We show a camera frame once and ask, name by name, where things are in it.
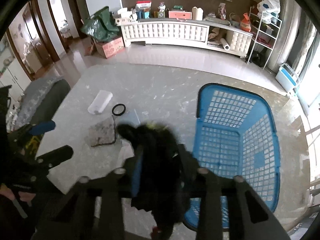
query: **curtain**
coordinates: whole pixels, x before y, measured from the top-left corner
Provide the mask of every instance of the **curtain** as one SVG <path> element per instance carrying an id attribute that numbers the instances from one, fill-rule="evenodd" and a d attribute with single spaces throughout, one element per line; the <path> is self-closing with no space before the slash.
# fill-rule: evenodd
<path id="1" fill-rule="evenodd" d="M 316 28 L 311 22 L 311 20 L 309 19 L 309 17 L 306 16 L 306 24 L 303 30 L 302 46 L 295 61 L 292 64 L 292 69 L 295 71 L 295 73 L 298 76 L 300 75 L 302 68 L 305 65 L 308 51 L 315 39 L 315 36 L 316 36 Z"/>
<path id="2" fill-rule="evenodd" d="M 301 73 L 299 75 L 299 78 L 301 81 L 303 80 L 304 75 L 306 74 L 306 72 L 308 71 L 308 69 L 310 67 L 310 64 L 316 54 L 316 51 L 317 51 L 319 44 L 320 44 L 320 34 L 317 33 L 316 37 L 314 38 L 313 43 L 311 44 L 311 47 L 307 53 L 305 63 L 303 65 L 303 68 L 302 68 Z"/>

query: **paper towel roll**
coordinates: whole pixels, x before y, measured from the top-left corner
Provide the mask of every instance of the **paper towel roll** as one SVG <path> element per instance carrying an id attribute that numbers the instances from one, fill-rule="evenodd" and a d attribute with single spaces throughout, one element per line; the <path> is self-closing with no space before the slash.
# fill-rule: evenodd
<path id="1" fill-rule="evenodd" d="M 193 7 L 192 8 L 192 19 L 197 20 L 197 21 L 202 21 L 203 10 L 201 8 Z"/>
<path id="2" fill-rule="evenodd" d="M 220 39 L 220 42 L 221 42 L 221 44 L 222 44 L 222 46 L 223 46 L 223 48 L 224 48 L 225 50 L 229 50 L 229 49 L 230 49 L 229 44 L 226 42 L 226 40 L 225 40 L 224 38 L 221 38 L 221 39 Z"/>

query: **wooden door frame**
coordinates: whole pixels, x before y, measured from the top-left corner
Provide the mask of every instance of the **wooden door frame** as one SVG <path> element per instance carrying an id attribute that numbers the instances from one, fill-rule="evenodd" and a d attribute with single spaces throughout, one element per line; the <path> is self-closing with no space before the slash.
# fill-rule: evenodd
<path id="1" fill-rule="evenodd" d="M 20 54 L 19 54 L 19 52 L 17 51 L 16 46 L 14 45 L 14 42 L 13 42 L 13 39 L 12 39 L 12 36 L 11 36 L 11 33 L 10 33 L 9 29 L 7 29 L 6 33 L 7 33 L 7 38 L 8 38 L 8 41 L 9 41 L 9 43 L 10 43 L 11 49 L 12 49 L 12 51 L 13 51 L 13 53 L 14 53 L 14 56 L 16 57 L 16 59 L 18 60 L 18 62 L 20 63 L 22 69 L 24 70 L 24 72 L 27 74 L 28 78 L 29 78 L 31 81 L 35 80 L 35 78 L 29 73 L 26 65 L 23 63 L 23 61 L 22 61 L 22 59 L 21 59 L 21 57 L 20 57 Z"/>
<path id="2" fill-rule="evenodd" d="M 30 0 L 29 7 L 30 7 L 33 22 L 35 23 L 37 32 L 40 36 L 42 43 L 44 44 L 47 51 L 49 52 L 52 61 L 57 62 L 58 60 L 60 60 L 60 58 L 51 42 L 47 29 L 45 28 L 44 21 L 40 12 L 38 0 Z"/>
<path id="3" fill-rule="evenodd" d="M 27 6 L 26 6 L 24 12 L 22 13 L 22 19 L 23 19 L 24 24 L 26 25 L 27 31 L 28 31 L 28 33 L 29 33 L 30 41 L 31 41 L 31 44 L 32 44 L 32 46 L 33 46 L 33 48 L 34 48 L 34 52 L 35 52 L 37 58 L 39 59 L 41 65 L 44 67 L 43 59 L 42 59 L 40 53 L 38 52 L 37 47 L 36 47 L 35 44 L 34 44 L 33 38 L 32 38 L 32 36 L 31 36 L 30 30 L 29 30 L 29 27 L 28 27 L 28 24 L 27 24 L 27 21 L 26 21 L 26 11 L 27 11 L 28 9 L 29 9 L 29 11 L 30 11 L 30 15 L 31 15 L 31 19 L 32 19 L 32 21 L 33 21 L 33 24 L 34 24 L 35 27 L 36 27 L 35 19 L 33 18 L 32 13 L 31 13 L 31 7 L 30 7 L 30 4 L 29 4 L 29 1 L 28 1 L 28 3 L 27 3 Z M 38 36 L 39 36 L 40 41 L 41 41 L 42 44 L 44 45 L 43 39 L 42 39 L 42 37 L 41 37 L 41 35 L 40 35 L 40 33 L 39 33 L 38 28 L 36 28 L 36 31 L 37 31 L 37 34 L 38 34 Z"/>
<path id="4" fill-rule="evenodd" d="M 76 0 L 73 0 L 73 1 L 74 1 L 75 5 L 76 5 L 76 11 L 72 13 L 72 18 L 74 19 L 74 18 L 77 16 L 77 17 L 79 17 L 79 18 L 81 19 L 81 15 L 80 15 L 78 3 L 77 3 Z M 49 7 L 49 12 L 50 12 L 50 16 L 51 16 L 51 19 L 52 19 L 54 28 L 56 29 L 57 35 L 59 36 L 59 39 L 60 39 L 60 41 L 61 41 L 61 44 L 62 44 L 65 52 L 67 53 L 70 48 L 69 48 L 68 44 L 66 44 L 66 43 L 64 42 L 64 40 L 63 40 L 63 38 L 62 38 L 62 36 L 61 36 L 61 33 L 60 33 L 59 29 L 58 29 L 58 25 L 57 25 L 57 23 L 56 23 L 56 20 L 55 20 L 55 18 L 54 18 L 53 11 L 52 11 L 52 8 L 51 8 L 50 0 L 47 0 L 47 4 L 48 4 L 48 7 Z M 77 28 L 77 31 L 78 31 L 78 34 L 79 34 L 79 37 L 80 37 L 80 38 L 86 37 L 85 34 L 82 35 L 81 31 L 80 31 L 78 28 Z"/>
<path id="5" fill-rule="evenodd" d="M 65 52 L 68 53 L 68 51 L 70 50 L 70 48 L 69 48 L 68 44 L 66 44 L 66 43 L 64 42 L 64 40 L 62 39 L 61 33 L 60 33 L 60 31 L 59 31 L 59 28 L 58 28 L 58 26 L 57 26 L 56 20 L 55 20 L 54 15 L 53 15 L 53 11 L 52 11 L 52 8 L 51 8 L 50 0 L 47 0 L 47 4 L 48 4 L 50 16 L 51 16 L 51 19 L 52 19 L 54 28 L 56 29 L 57 35 L 59 36 L 60 42 L 61 42 L 61 44 L 62 44 Z"/>

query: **blue plastic basket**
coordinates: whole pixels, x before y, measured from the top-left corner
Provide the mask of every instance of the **blue plastic basket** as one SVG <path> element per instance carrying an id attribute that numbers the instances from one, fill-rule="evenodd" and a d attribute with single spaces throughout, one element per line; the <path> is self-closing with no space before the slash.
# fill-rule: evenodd
<path id="1" fill-rule="evenodd" d="M 198 95 L 193 155 L 200 166 L 233 178 L 242 175 L 272 212 L 280 188 L 280 154 L 276 127 L 268 103 L 254 93 L 206 84 Z M 199 198 L 191 199 L 185 224 L 196 229 Z M 228 228 L 226 197 L 221 197 L 222 227 Z"/>

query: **metal shelving rack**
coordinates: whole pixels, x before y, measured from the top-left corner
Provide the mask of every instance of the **metal shelving rack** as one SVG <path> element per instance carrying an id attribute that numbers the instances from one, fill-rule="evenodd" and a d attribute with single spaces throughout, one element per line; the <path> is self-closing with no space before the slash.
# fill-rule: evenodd
<path id="1" fill-rule="evenodd" d="M 251 7 L 250 7 L 250 12 L 249 12 L 249 18 L 250 18 L 250 19 L 251 19 L 251 15 L 259 18 L 258 15 L 253 14 L 253 13 L 251 12 Z M 270 54 L 269 54 L 269 56 L 268 56 L 268 58 L 267 58 L 267 60 L 266 60 L 266 63 L 265 63 L 264 66 L 263 66 L 263 69 L 265 69 L 265 67 L 266 67 L 266 65 L 267 65 L 267 63 L 268 63 L 268 60 L 269 60 L 269 58 L 270 58 L 270 56 L 271 56 L 271 54 L 272 54 L 272 52 L 273 52 L 273 49 L 274 49 L 274 47 L 275 47 L 275 45 L 276 45 L 276 41 L 277 41 L 277 39 L 278 39 L 279 32 L 280 32 L 281 25 L 282 25 L 282 20 L 280 20 L 279 18 L 277 18 L 277 17 L 275 17 L 275 16 L 273 16 L 273 18 L 276 19 L 276 20 L 275 20 L 275 23 L 276 23 L 276 24 L 274 24 L 274 23 L 270 23 L 270 24 L 278 29 L 276 37 L 273 36 L 273 35 L 271 35 L 271 34 L 268 34 L 268 33 L 264 32 L 264 31 L 262 31 L 262 30 L 260 30 L 261 23 L 262 23 L 262 19 L 263 19 L 263 12 L 262 12 L 261 19 L 260 19 L 260 22 L 259 22 L 259 27 L 257 28 L 256 26 L 251 25 L 251 27 L 253 27 L 253 28 L 255 28 L 255 29 L 257 30 L 257 34 L 256 34 L 256 37 L 255 37 L 255 38 L 253 38 L 253 37 L 251 38 L 251 39 L 253 40 L 253 46 L 252 46 L 252 49 L 251 49 L 251 52 L 250 52 L 250 55 L 249 55 L 247 64 L 249 64 L 249 61 L 250 61 L 252 52 L 253 52 L 253 50 L 254 50 L 254 46 L 255 46 L 256 44 L 259 44 L 259 45 L 264 46 L 264 47 L 266 47 L 267 49 L 270 49 L 270 50 L 271 50 L 271 52 L 270 52 Z M 269 37 L 271 37 L 272 39 L 275 40 L 275 42 L 273 43 L 272 47 L 269 47 L 269 46 L 267 46 L 266 44 L 263 44 L 263 43 L 257 41 L 257 38 L 258 38 L 259 33 L 264 33 L 265 35 L 267 35 L 267 36 L 269 36 Z"/>

